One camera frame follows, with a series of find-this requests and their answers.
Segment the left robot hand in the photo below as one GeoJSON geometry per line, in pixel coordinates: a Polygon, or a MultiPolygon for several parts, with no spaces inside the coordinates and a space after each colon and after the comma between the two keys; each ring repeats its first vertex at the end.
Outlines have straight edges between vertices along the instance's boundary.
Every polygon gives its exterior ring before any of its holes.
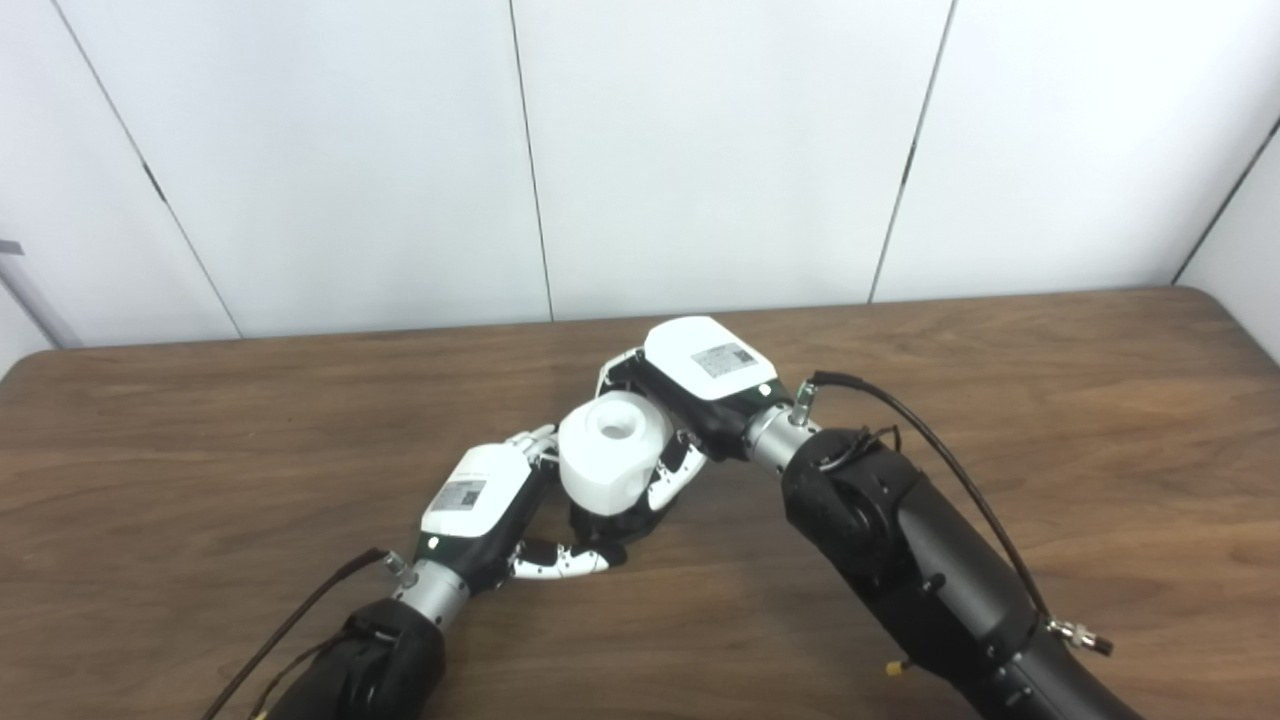
{"type": "Polygon", "coordinates": [[[621,544],[562,544],[527,534],[559,479],[554,425],[470,448],[428,505],[413,561],[449,571],[466,596],[509,579],[567,579],[626,564],[621,544]]]}

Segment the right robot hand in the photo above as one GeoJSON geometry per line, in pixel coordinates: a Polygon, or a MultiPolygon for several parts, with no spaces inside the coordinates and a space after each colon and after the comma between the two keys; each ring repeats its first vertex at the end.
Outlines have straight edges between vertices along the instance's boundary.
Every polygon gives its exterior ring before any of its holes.
{"type": "Polygon", "coordinates": [[[611,359],[596,395],[630,392],[671,420],[640,506],[664,510],[709,462],[749,461],[753,430],[791,401],[772,361],[712,316],[652,328],[643,346],[611,359]]]}

